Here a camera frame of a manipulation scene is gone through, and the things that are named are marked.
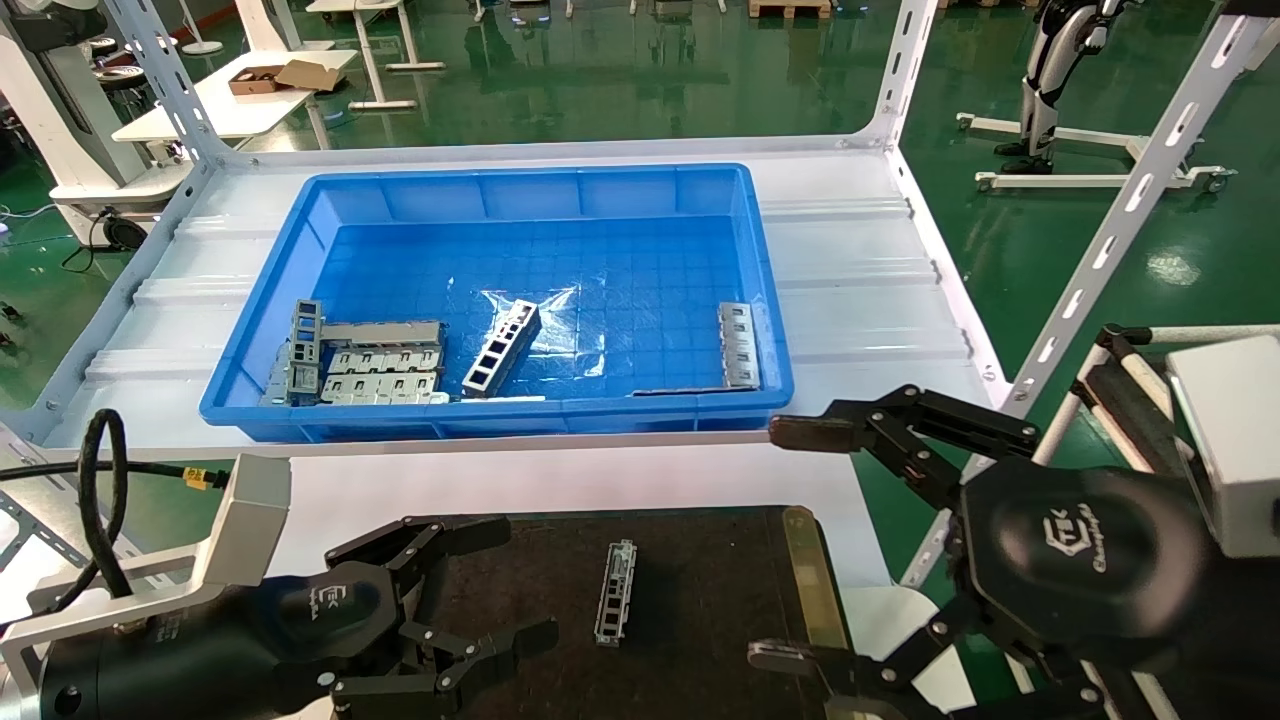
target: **green epoxy floor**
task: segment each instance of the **green epoxy floor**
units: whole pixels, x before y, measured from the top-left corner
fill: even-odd
[[[326,26],[294,15],[305,38],[335,38],[355,47],[353,26]],[[1212,3],[1164,0],[1133,6],[1111,47],[1082,63],[1062,101],[1061,123],[1114,132],[1149,132],[1199,45]],[[333,115],[338,147],[549,142],[614,138],[849,132],[869,119],[897,4],[861,0],[829,22],[750,20],[745,3],[730,0],[721,15],[699,3],[692,17],[658,18],[641,3],[580,4],[563,18],[557,0],[547,27],[518,28],[507,5],[474,23],[462,0],[412,0],[419,54],[443,60],[436,74],[383,74],[390,99],[415,99],[416,110],[351,117],[346,104],[369,95],[357,64],[351,87],[321,100]],[[544,13],[525,12],[536,20]],[[947,240],[1007,375],[1028,352],[1041,324],[1110,206],[1108,191],[1036,191],[979,195],[973,173],[993,169],[993,138],[956,131],[956,111],[1014,118],[1019,79],[1033,28],[1018,5],[970,6],[938,13],[915,90],[902,145]],[[379,63],[399,58],[394,18],[371,26]],[[228,50],[186,59],[193,79],[233,56],[242,31],[234,19],[206,33]],[[1274,322],[1280,296],[1272,274],[1280,261],[1274,205],[1280,200],[1280,60],[1240,78],[1206,131],[1197,161],[1235,168],[1240,176],[1220,196],[1175,191],[1158,204],[1115,279],[1088,319],[1125,324]],[[297,113],[250,149],[314,149],[306,115]],[[1115,158],[1059,155],[1062,172],[1120,172]],[[0,204],[42,204],[49,176],[26,163],[0,176]],[[55,217],[19,228],[18,242],[65,232]],[[0,299],[28,315],[13,334],[17,350],[0,355],[0,401],[29,404],[109,287],[118,261],[99,274],[72,275],[58,261],[69,241],[0,249]],[[1070,372],[1047,388],[1033,419],[1044,421],[1066,378],[1083,359],[1071,347]],[[1064,465],[1114,461],[1080,424],[1059,456]],[[923,503],[873,461],[855,460],[893,574],[900,574],[932,519]],[[197,539],[211,518],[214,495],[152,482],[131,493],[131,534],[145,547]],[[945,600],[946,583],[928,588]],[[1002,660],[982,643],[965,652],[979,697],[1009,691]]]

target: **cardboard box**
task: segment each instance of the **cardboard box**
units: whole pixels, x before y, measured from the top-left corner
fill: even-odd
[[[303,90],[329,91],[338,85],[340,77],[337,68],[325,68],[319,63],[289,60],[276,76],[276,82]]]
[[[244,68],[232,78],[232,95],[264,95],[280,88],[275,77],[284,65],[255,65]]]

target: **wooden pallet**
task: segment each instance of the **wooden pallet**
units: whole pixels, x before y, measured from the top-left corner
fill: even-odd
[[[938,0],[938,9],[945,10],[959,1],[960,0]],[[996,5],[1000,5],[1000,0],[974,0],[974,3],[979,8],[995,8]],[[1021,0],[1021,3],[1028,8],[1039,8],[1041,0]]]
[[[796,8],[817,8],[819,18],[831,17],[831,0],[751,0],[746,8],[753,18],[760,17],[762,8],[782,8],[783,18],[796,17]]]

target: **white shelf panel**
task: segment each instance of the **white shelf panel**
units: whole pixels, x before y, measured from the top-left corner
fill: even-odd
[[[972,363],[970,333],[957,320],[964,309],[957,314],[948,304],[937,259],[925,251],[915,214],[897,191],[882,151],[767,151],[732,158],[620,154],[425,164],[388,160],[332,167],[317,161],[228,169],[210,181],[151,277],[138,287],[105,351],[90,363],[74,400],[40,445],[51,456],[69,455],[91,414],[110,406],[124,416],[131,455],[138,457],[227,457],[251,447],[280,455],[358,448],[266,448],[238,429],[205,424],[197,410],[275,236],[302,184],[315,174],[726,160],[750,168],[760,201],[796,379],[787,411],[817,414],[832,398],[874,397],[906,382],[987,402]],[[751,441],[763,439],[763,433],[751,436]],[[724,442],[726,433],[704,437],[695,442]],[[503,448],[512,442],[479,445]],[[572,447],[599,441],[518,442]],[[393,445],[403,451],[440,443]]]

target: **humanoid robot leg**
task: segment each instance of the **humanoid robot leg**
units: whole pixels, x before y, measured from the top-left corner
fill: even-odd
[[[1036,91],[1039,90],[1041,67],[1044,64],[1044,55],[1048,51],[1050,37],[1041,24],[1036,33],[1036,45],[1027,59],[1027,74],[1023,77],[1023,111],[1018,115],[1018,127],[1021,128],[1021,137],[1018,142],[1005,142],[996,146],[996,155],[1025,156],[1029,154],[1032,115],[1036,111]]]
[[[1084,40],[1097,19],[1093,4],[1075,9],[1066,22],[1053,22],[1052,9],[1041,20],[1032,49],[1028,76],[1023,79],[1021,140],[996,147],[997,155],[1025,155],[1006,163],[1009,174],[1053,172],[1053,133],[1057,129],[1057,99],[1068,78],[1085,54]]]

